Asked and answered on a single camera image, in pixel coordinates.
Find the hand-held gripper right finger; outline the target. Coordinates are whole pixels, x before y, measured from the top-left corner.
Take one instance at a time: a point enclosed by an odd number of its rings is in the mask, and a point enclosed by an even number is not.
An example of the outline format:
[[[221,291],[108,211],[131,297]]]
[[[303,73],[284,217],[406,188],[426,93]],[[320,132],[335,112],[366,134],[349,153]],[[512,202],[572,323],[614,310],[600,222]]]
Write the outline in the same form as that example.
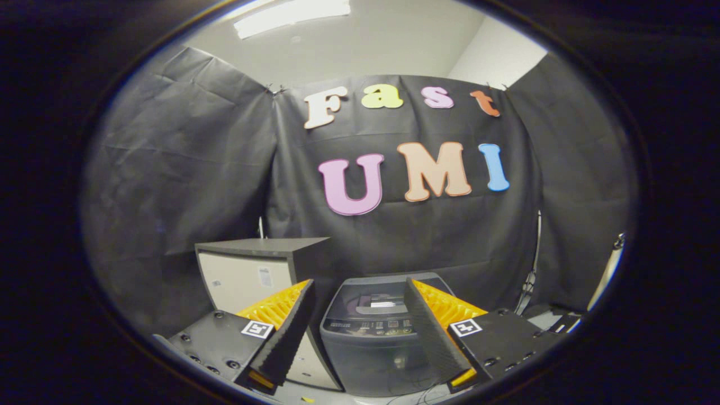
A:
[[[483,310],[413,278],[404,305],[439,384],[453,393],[514,374],[568,331],[560,321],[540,328],[511,310]]]

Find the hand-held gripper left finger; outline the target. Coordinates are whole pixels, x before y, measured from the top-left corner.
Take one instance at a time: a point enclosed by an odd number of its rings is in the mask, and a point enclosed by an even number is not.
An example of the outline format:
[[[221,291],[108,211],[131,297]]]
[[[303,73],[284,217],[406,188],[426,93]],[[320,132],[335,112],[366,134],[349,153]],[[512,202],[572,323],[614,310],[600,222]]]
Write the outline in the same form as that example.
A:
[[[273,394],[285,383],[308,328],[315,284],[304,280],[237,313],[213,310],[173,336],[154,338],[202,374]]]

